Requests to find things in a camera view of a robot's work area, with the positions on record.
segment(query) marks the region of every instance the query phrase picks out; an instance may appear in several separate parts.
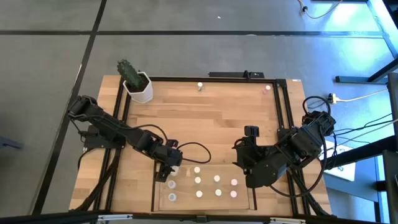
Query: wire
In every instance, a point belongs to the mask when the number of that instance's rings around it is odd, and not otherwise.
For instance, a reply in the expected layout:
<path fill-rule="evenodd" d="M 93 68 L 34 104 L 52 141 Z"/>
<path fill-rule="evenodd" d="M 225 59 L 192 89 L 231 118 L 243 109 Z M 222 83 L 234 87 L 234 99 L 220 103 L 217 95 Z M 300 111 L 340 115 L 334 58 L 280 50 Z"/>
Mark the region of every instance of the wire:
<path fill-rule="evenodd" d="M 85 154 L 91 152 L 93 149 L 94 148 L 88 148 L 82 155 L 80 155 L 79 160 L 77 162 L 77 170 L 80 169 L 80 162 L 81 162 L 81 159 L 83 158 L 83 156 L 85 156 Z"/>
<path fill-rule="evenodd" d="M 378 119 L 375 119 L 375 120 L 373 120 L 373 121 L 370 121 L 370 122 L 366 123 L 366 124 L 364 125 L 364 127 L 368 126 L 368 124 L 370 124 L 370 123 L 373 123 L 373 122 L 375 122 L 375 121 L 379 121 L 379 120 L 381 120 L 381 119 L 383 119 L 383 118 L 385 118 L 385 117 L 387 117 L 387 116 L 390 116 L 391 114 L 392 114 L 392 113 L 389 113 L 389 114 L 387 114 L 387 115 L 385 115 L 385 116 L 383 116 L 383 117 L 381 117 L 381 118 L 378 118 Z M 353 130 L 353 128 L 344 128 L 344 129 L 335 130 L 335 131 L 345 131 L 345 130 Z"/>
<path fill-rule="evenodd" d="M 388 124 L 386 124 L 386 125 L 383 125 L 383 126 L 381 126 L 381 127 L 379 127 L 379 128 L 373 129 L 373 130 L 371 130 L 371 131 L 368 131 L 368 132 L 365 132 L 365 133 L 363 133 L 363 134 L 360 134 L 359 136 L 356 136 L 356 137 L 353 137 L 353 138 L 351 138 L 351 139 L 348 139 L 347 141 L 345 141 L 345 142 L 343 142 L 343 143 L 340 143 L 340 144 L 338 144 L 337 146 L 340 146 L 340 145 L 342 145 L 342 144 L 346 144 L 347 142 L 352 141 L 352 140 L 354 140 L 354 139 L 356 139 L 356 138 L 359 138 L 359 137 L 361 137 L 361 136 L 364 136 L 365 134 L 369 134 L 369 133 L 372 133 L 372 132 L 377 131 L 377 130 L 379 130 L 379 129 L 385 128 L 385 127 L 387 127 L 388 125 L 394 124 L 394 123 L 397 122 L 397 121 L 398 121 L 398 119 L 395 119 L 395 120 L 391 121 L 390 123 L 388 123 Z"/>
<path fill-rule="evenodd" d="M 331 160 L 333 160 L 333 167 L 334 167 L 335 164 L 336 164 L 336 156 L 337 156 L 337 138 L 336 138 L 336 133 L 335 132 L 333 132 L 333 139 L 335 140 L 335 146 L 334 146 L 333 154 L 329 158 L 328 164 L 330 164 Z"/>
<path fill-rule="evenodd" d="M 383 121 L 383 122 L 376 123 L 376 124 L 372 124 L 372 125 L 369 125 L 369 126 L 363 126 L 363 127 L 361 127 L 361 128 L 352 129 L 351 131 L 346 131 L 346 132 L 344 132 L 344 133 L 339 133 L 339 134 L 337 134 L 337 136 L 341 136 L 341 135 L 343 135 L 343 134 L 348 134 L 348 133 L 351 133 L 351 132 L 353 132 L 353 131 L 359 131 L 359 130 L 362 130 L 362 129 L 365 129 L 365 128 L 371 128 L 371 127 L 373 127 L 373 126 L 377 126 L 377 125 L 380 125 L 380 124 L 386 124 L 386 123 L 388 123 L 388 122 L 391 122 L 391 121 Z"/>
<path fill-rule="evenodd" d="M 202 144 L 200 144 L 198 142 L 187 142 L 187 143 L 184 143 L 181 146 L 177 147 L 177 149 L 180 149 L 181 147 L 189 145 L 189 144 L 197 144 L 197 145 L 201 146 L 202 148 L 204 148 L 207 151 L 207 153 L 209 154 L 209 159 L 207 161 L 204 161 L 204 162 L 203 161 L 196 161 L 196 160 L 193 160 L 193 159 L 187 159 L 187 158 L 182 158 L 182 160 L 195 162 L 195 163 L 199 163 L 199 164 L 206 164 L 206 163 L 211 161 L 211 153 L 210 153 L 209 149 L 206 148 L 206 146 L 204 146 L 204 145 L 202 145 Z"/>
<path fill-rule="evenodd" d="M 319 133 L 320 133 L 320 135 L 321 135 L 322 142 L 323 142 L 323 152 L 325 152 L 325 151 L 326 151 L 326 140 L 325 140 L 325 137 L 324 137 L 324 135 L 323 135 L 323 133 L 322 133 L 322 126 L 319 126 Z M 277 192 L 278 194 L 280 194 L 280 195 L 282 195 L 282 196 L 285 196 L 285 197 L 289 197 L 289 198 L 303 197 L 304 195 L 309 194 L 309 193 L 318 185 L 319 181 L 322 179 L 323 171 L 325 171 L 325 168 L 326 168 L 327 159 L 328 159 L 328 157 L 327 157 L 327 156 L 324 156 L 323 163 L 321 163 L 322 168 L 321 168 L 321 171 L 319 172 L 319 175 L 318 175 L 318 178 L 316 179 L 316 181 L 313 183 L 313 185 L 312 185 L 308 190 L 302 192 L 301 194 L 298 194 L 298 195 L 289 195 L 289 194 L 285 194 L 285 193 L 283 193 L 283 192 L 277 190 L 277 189 L 276 189 L 275 187 L 273 187 L 272 185 L 270 185 L 269 187 L 270 187 L 273 191 L 275 191 L 275 192 Z"/>
<path fill-rule="evenodd" d="M 327 14 L 328 14 L 329 12 L 331 12 L 332 10 L 334 10 L 343 0 L 340 0 L 336 5 L 334 5 L 333 7 L 331 7 L 326 13 L 324 13 L 324 14 L 322 14 L 322 15 L 320 15 L 320 16 L 317 16 L 317 17 L 311 16 L 311 15 L 307 12 L 308 7 L 304 5 L 304 3 L 302 2 L 302 0 L 297 0 L 297 1 L 298 1 L 298 2 L 300 3 L 300 5 L 302 6 L 302 11 L 305 12 L 309 18 L 311 18 L 311 19 L 319 19 L 319 18 L 321 18 L 321 17 L 327 15 Z"/>
<path fill-rule="evenodd" d="M 373 92 L 373 93 L 370 93 L 370 94 L 367 94 L 367 95 L 364 95 L 364 96 L 360 96 L 360 97 L 357 97 L 357 98 L 349 99 L 349 100 L 342 100 L 342 99 L 336 97 L 336 102 L 351 102 L 351 101 L 354 101 L 354 100 L 360 100 L 360 99 L 363 99 L 363 98 L 365 98 L 365 97 L 368 97 L 368 96 L 372 96 L 372 95 L 381 93 L 381 92 L 383 92 L 383 91 L 387 91 L 387 89 L 375 91 L 375 92 Z"/>
<path fill-rule="evenodd" d="M 75 210 L 77 211 L 87 211 L 90 207 L 90 205 L 93 203 L 94 198 L 101 192 L 103 189 L 105 183 L 107 183 L 109 177 L 111 174 L 113 174 L 116 171 L 116 168 L 118 167 L 118 164 L 116 163 L 117 157 L 113 157 L 111 165 L 106 169 L 106 172 L 100 180 L 98 180 L 97 185 L 94 187 L 93 191 L 87 196 L 87 198 L 83 201 L 83 203 L 77 207 Z"/>
<path fill-rule="evenodd" d="M 308 114 L 307 109 L 305 109 L 305 102 L 307 102 L 307 100 L 309 100 L 309 99 L 314 99 L 314 98 L 319 99 L 319 100 L 322 100 L 323 102 L 326 103 L 326 107 L 328 108 L 328 115 L 330 115 L 331 109 L 330 109 L 330 104 L 329 104 L 329 102 L 328 102 L 326 99 L 324 99 L 323 97 L 320 97 L 320 96 L 310 96 L 310 97 L 307 97 L 307 98 L 303 101 L 303 110 L 304 110 L 305 114 Z"/>
<path fill-rule="evenodd" d="M 319 104 L 319 105 L 316 105 L 316 106 L 312 106 L 312 105 L 314 105 L 315 103 L 319 103 L 319 102 L 322 102 L 322 103 Z M 315 109 L 315 108 L 318 108 L 318 107 L 320 107 L 320 106 L 322 106 L 322 105 L 324 105 L 324 104 L 325 104 L 324 101 L 318 100 L 318 101 L 315 101 L 315 102 L 313 102 L 313 103 L 308 104 L 308 105 L 307 105 L 307 108 L 308 108 L 308 109 Z"/>
<path fill-rule="evenodd" d="M 341 139 L 345 139 L 345 140 L 349 140 L 349 138 L 345 138 L 345 137 L 341 137 L 341 136 L 336 136 L 336 138 L 341 138 Z M 351 140 L 353 142 L 358 142 L 358 143 L 367 143 L 370 144 L 370 142 L 368 141 L 356 141 L 356 140 Z"/>

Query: cactus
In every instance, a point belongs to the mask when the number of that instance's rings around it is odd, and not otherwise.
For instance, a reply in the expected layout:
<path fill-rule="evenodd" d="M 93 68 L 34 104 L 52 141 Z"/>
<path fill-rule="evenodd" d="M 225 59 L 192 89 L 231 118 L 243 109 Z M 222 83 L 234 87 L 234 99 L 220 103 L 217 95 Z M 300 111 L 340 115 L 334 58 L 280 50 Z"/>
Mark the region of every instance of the cactus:
<path fill-rule="evenodd" d="M 118 72 L 131 87 L 135 87 L 137 90 L 143 90 L 145 88 L 142 77 L 138 75 L 136 70 L 126 59 L 118 61 Z"/>

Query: black floor line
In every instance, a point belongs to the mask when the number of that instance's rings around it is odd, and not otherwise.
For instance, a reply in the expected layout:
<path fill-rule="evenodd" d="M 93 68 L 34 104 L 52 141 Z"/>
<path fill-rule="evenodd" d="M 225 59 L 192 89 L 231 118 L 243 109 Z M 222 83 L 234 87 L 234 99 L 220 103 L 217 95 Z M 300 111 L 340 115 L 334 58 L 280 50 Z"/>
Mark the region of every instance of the black floor line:
<path fill-rule="evenodd" d="M 95 19 L 93 31 L 97 31 L 98 27 L 100 26 L 100 22 L 101 22 L 102 15 L 104 13 L 105 5 L 106 5 L 106 0 L 102 0 L 101 5 L 99 6 L 97 17 Z M 47 193 L 50 188 L 51 180 L 54 175 L 55 168 L 56 168 L 57 162 L 58 162 L 58 158 L 61 153 L 62 144 L 63 144 L 63 141 L 65 140 L 65 135 L 67 133 L 67 129 L 69 126 L 69 119 L 67 117 L 67 108 L 69 108 L 72 105 L 73 100 L 77 97 L 78 92 L 80 90 L 81 82 L 83 81 L 83 77 L 84 77 L 84 73 L 85 73 L 85 70 L 87 67 L 88 59 L 90 58 L 90 53 L 93 49 L 95 37 L 96 37 L 95 35 L 91 35 L 90 38 L 88 39 L 86 50 L 83 55 L 83 59 L 81 61 L 80 69 L 77 74 L 75 84 L 72 88 L 72 92 L 69 97 L 67 107 L 65 108 L 65 111 L 63 113 L 63 117 L 62 117 L 60 126 L 58 127 L 56 138 L 54 139 L 54 142 L 53 142 L 53 145 L 51 148 L 50 160 L 46 164 L 45 174 L 42 176 L 42 181 L 41 181 L 41 184 L 39 185 L 40 190 L 37 194 L 36 201 L 35 201 L 34 207 L 32 209 L 32 215 L 39 215 L 42 213 L 45 199 L 46 199 Z"/>
<path fill-rule="evenodd" d="M 0 30 L 0 35 L 261 35 L 382 37 L 380 31 L 261 31 L 261 30 Z"/>

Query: wooden board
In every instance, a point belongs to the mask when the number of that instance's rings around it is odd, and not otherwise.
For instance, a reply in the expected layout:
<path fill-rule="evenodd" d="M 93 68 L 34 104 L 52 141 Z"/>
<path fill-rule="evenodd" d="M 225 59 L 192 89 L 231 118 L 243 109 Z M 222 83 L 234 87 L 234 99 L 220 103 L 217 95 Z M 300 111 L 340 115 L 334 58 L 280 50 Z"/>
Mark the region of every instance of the wooden board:
<path fill-rule="evenodd" d="M 194 173 L 194 168 L 200 167 L 200 173 Z M 219 175 L 220 181 L 215 182 L 214 176 Z M 201 182 L 195 183 L 195 178 L 200 177 Z M 237 186 L 231 185 L 231 180 L 238 181 Z M 160 189 L 155 194 L 160 194 L 159 210 L 220 210 L 220 209 L 249 209 L 248 188 L 244 183 L 242 169 L 232 165 L 185 165 L 180 166 L 177 176 L 169 176 L 167 181 L 174 180 L 176 188 L 170 189 L 166 183 L 160 183 Z M 215 190 L 220 189 L 221 196 L 216 196 Z M 198 198 L 196 192 L 200 190 L 203 196 Z M 235 190 L 236 198 L 230 196 Z M 177 196 L 176 201 L 169 200 L 169 194 Z"/>
<path fill-rule="evenodd" d="M 98 96 L 98 104 L 112 113 L 118 91 L 119 76 L 104 76 Z M 236 161 L 233 143 L 244 135 L 245 125 L 260 128 L 257 143 L 270 145 L 277 141 L 277 113 L 273 90 L 262 93 L 265 84 L 255 83 L 204 83 L 202 92 L 197 84 L 190 82 L 153 82 L 154 99 L 145 105 L 132 102 L 129 109 L 128 125 L 156 124 L 166 132 L 169 139 L 178 139 L 180 144 L 197 141 L 206 145 L 212 153 L 210 164 L 231 164 Z M 304 92 L 300 80 L 287 80 L 294 123 L 300 126 L 303 115 Z M 284 114 L 282 91 L 280 101 Z M 93 190 L 101 169 L 102 149 L 87 154 L 81 161 L 70 208 L 79 206 Z M 185 157 L 206 160 L 207 153 L 199 147 L 183 149 Z M 202 211 L 161 211 L 151 212 L 154 161 L 126 146 L 121 154 L 118 176 L 112 201 L 113 212 L 132 213 L 177 213 L 213 215 L 275 215 L 291 216 L 290 199 L 278 195 L 268 187 L 256 189 L 257 210 L 202 210 Z M 304 168 L 305 183 L 310 187 L 320 171 L 320 165 L 313 161 Z M 287 179 L 283 175 L 274 187 L 288 192 Z M 315 200 L 324 210 L 330 205 L 324 180 L 313 190 Z M 298 209 L 302 213 L 302 202 L 298 198 Z"/>

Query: black metal frame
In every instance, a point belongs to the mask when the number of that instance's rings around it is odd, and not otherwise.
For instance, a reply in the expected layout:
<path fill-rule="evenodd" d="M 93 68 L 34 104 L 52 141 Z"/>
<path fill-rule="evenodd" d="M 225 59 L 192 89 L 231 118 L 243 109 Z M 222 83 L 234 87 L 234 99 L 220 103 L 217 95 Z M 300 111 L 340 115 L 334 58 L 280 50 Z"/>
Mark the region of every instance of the black metal frame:
<path fill-rule="evenodd" d="M 287 119 L 289 121 L 289 128 L 293 127 L 293 116 L 292 116 L 292 111 L 290 107 L 290 100 L 289 100 L 289 93 L 287 91 L 287 85 L 286 85 L 286 80 L 283 79 L 276 79 L 276 80 L 271 80 L 271 79 L 264 79 L 264 78 L 252 78 L 252 79 L 247 79 L 247 78 L 185 78 L 185 77 L 151 77 L 150 78 L 153 82 L 156 81 L 162 81 L 162 82 L 220 82 L 220 83 L 267 83 L 271 84 L 274 87 L 274 96 L 275 96 L 275 105 L 276 105 L 276 110 L 277 110 L 277 115 L 278 115 L 278 122 L 279 122 L 279 130 L 284 129 L 284 121 L 283 121 L 283 115 L 282 115 L 282 107 L 280 103 L 280 96 L 279 96 L 279 87 L 282 88 L 283 92 L 283 97 L 284 97 L 284 102 L 285 102 L 285 108 L 286 108 L 286 113 L 287 113 Z M 121 95 L 123 92 L 123 88 L 121 87 L 122 80 L 119 83 L 119 90 L 118 90 L 118 95 L 116 97 L 116 102 L 115 102 L 115 108 L 114 108 L 114 115 L 117 116 L 117 112 L 119 111 L 120 107 L 120 100 L 121 100 Z M 124 112 L 123 112 L 123 121 L 126 122 L 127 120 L 127 115 L 128 111 L 130 108 L 130 97 L 126 97 L 126 102 L 124 104 Z M 120 156 L 121 149 L 116 149 L 116 155 L 115 156 Z M 103 160 L 103 167 L 107 167 L 108 163 L 105 159 L 104 155 L 104 160 Z M 36 221 L 39 219 L 41 223 L 55 223 L 55 221 L 63 221 L 65 220 L 71 220 L 69 223 L 83 223 L 83 222 L 92 222 L 94 223 L 96 221 L 96 218 L 98 215 L 110 215 L 110 214 L 117 214 L 117 213 L 111 213 L 110 208 L 111 208 L 111 201 L 113 197 L 113 190 L 114 186 L 116 183 L 116 175 L 117 172 L 113 173 L 111 176 L 111 181 L 109 183 L 109 190 L 108 194 L 106 197 L 106 207 L 105 210 L 93 210 L 93 211 L 87 211 L 87 212 L 70 212 L 70 213 L 55 213 L 55 214 L 48 214 L 48 215 L 40 215 L 38 216 L 25 216 L 25 217 L 9 217 L 5 218 L 3 220 L 0 219 L 1 221 L 7 221 L 7 222 L 13 222 L 13 223 L 29 223 L 29 221 L 33 220 Z M 289 192 L 292 193 L 294 192 L 294 184 L 291 178 L 288 179 L 288 184 L 289 184 Z M 303 206 L 304 206 L 304 212 L 305 214 L 301 215 L 299 214 L 298 208 L 297 208 L 297 201 L 296 199 L 291 200 L 291 206 L 292 206 L 292 213 L 293 219 L 305 219 L 307 223 L 335 223 L 339 221 L 339 223 L 373 223 L 373 222 L 361 222 L 361 221 L 356 221 L 356 220 L 346 220 L 346 219 L 341 219 L 341 218 L 336 218 L 336 217 L 323 217 L 323 216 L 316 216 L 316 215 L 310 215 L 310 209 L 308 202 L 306 199 L 303 197 Z M 150 219 L 150 220 L 180 220 L 180 221 L 185 221 L 185 220 L 190 220 L 190 221 L 195 221 L 195 222 L 210 222 L 210 221 L 234 221 L 234 222 L 263 222 L 263 223 L 269 223 L 271 221 L 275 221 L 277 217 L 270 217 L 270 216 L 230 216 L 230 215 L 164 215 L 164 214 L 153 214 L 153 213 L 133 213 L 133 214 L 128 214 L 129 217 L 133 219 Z"/>

